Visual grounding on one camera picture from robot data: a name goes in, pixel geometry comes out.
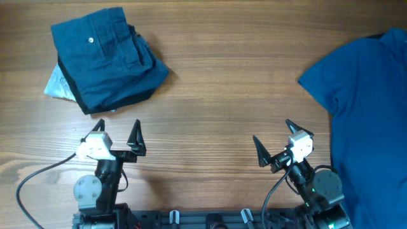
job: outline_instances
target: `wooden table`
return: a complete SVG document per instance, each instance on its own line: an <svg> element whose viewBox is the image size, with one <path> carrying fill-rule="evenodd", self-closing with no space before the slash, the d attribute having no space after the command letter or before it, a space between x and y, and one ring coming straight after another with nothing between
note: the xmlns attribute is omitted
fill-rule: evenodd
<svg viewBox="0 0 407 229"><path fill-rule="evenodd" d="M18 183L74 153L99 118L114 149L127 149L140 119L148 149L125 164L130 186L117 203L258 210L282 174L259 168L253 134L278 153L290 118L315 133L310 163L329 164L328 114L297 84L304 70L355 38L407 25L405 3L373 1L36 2L46 4L0 4L0 228L34 227L17 205ZM57 62L50 26L115 6L171 74L148 101L85 116L43 94ZM25 206L45 228L70 228L73 184L95 166L75 158L36 176L22 189ZM301 202L283 184L269 207Z"/></svg>

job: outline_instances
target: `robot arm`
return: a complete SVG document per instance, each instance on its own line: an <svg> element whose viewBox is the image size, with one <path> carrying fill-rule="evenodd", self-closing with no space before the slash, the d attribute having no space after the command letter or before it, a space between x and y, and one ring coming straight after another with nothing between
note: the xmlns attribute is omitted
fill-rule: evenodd
<svg viewBox="0 0 407 229"><path fill-rule="evenodd" d="M275 156L271 156L260 140L253 136L259 166L271 165L273 173L282 169L289 171L288 177L304 200L304 204L296 208L300 224L298 228L351 229L349 218L341 206L345 197L338 172L327 165L312 168L305 158L314 150L314 134L290 120L286 120L286 123L292 134L284 151Z"/></svg>

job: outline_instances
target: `black fabric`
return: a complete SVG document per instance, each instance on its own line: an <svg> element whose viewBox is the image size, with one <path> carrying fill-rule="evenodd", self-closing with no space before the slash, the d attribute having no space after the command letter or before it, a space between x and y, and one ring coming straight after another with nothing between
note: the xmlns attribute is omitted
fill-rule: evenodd
<svg viewBox="0 0 407 229"><path fill-rule="evenodd" d="M61 71L86 115L149 99L169 73L122 8L53 25L52 34Z"/></svg>

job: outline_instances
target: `black cable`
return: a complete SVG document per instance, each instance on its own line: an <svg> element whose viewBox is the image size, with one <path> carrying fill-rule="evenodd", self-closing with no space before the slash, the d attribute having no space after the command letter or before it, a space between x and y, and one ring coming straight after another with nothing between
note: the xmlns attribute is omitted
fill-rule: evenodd
<svg viewBox="0 0 407 229"><path fill-rule="evenodd" d="M290 184L290 182L288 182L287 178L288 178L288 177L286 176L286 183L287 183L288 187L290 187L290 189L291 189L293 192L295 192L295 194L299 195L300 193L297 192L297 190L295 190L295 188L293 188L293 187L291 186L291 184Z"/></svg>
<svg viewBox="0 0 407 229"><path fill-rule="evenodd" d="M272 196L273 192L279 187L279 185L283 182L283 180L288 176L288 174L291 172L291 169L293 168L294 165L294 160L293 160L293 156L292 154L290 154L290 166L287 169L287 172L279 179L279 181L277 181L277 183L275 183L275 185L273 186L273 188L270 190L270 192L268 193L265 202L263 203L263 208L261 209L261 224L263 225L264 229L267 229L266 224L265 224L265 212L266 212L266 208L267 208L267 203L268 200L270 199L270 197Z"/></svg>
<svg viewBox="0 0 407 229"><path fill-rule="evenodd" d="M50 165L48 167L45 167L44 169L40 169L37 172L32 173L31 175L27 176L23 181L21 181L21 183L18 185L17 188L17 192L16 192L16 197L17 197L17 203L19 204L19 206L21 207L21 210L23 210L24 214L29 218L29 220L31 220L32 223L34 223L38 228L40 229L44 229L27 211L27 209L24 207L23 203L21 202L20 199L20 190L22 188L22 186L24 185L25 182L27 182L29 179L31 179L32 177L34 177L35 175L38 175L44 171L47 171L48 169L52 169L58 165L62 165L63 163L69 161L70 159L74 158L74 156L76 155L76 153L72 154L71 156L69 156L68 158L66 158L65 160L55 163L53 165Z"/></svg>
<svg viewBox="0 0 407 229"><path fill-rule="evenodd" d="M124 178L125 178L125 180L126 180L126 188L124 188L124 189L120 189L120 190L117 190L117 192L122 192L122 191L125 191L125 190L127 189L127 187L128 187L128 180L127 180L126 173L125 173L125 171L124 171L124 170L121 170L121 173L123 174L123 177L124 177Z"/></svg>

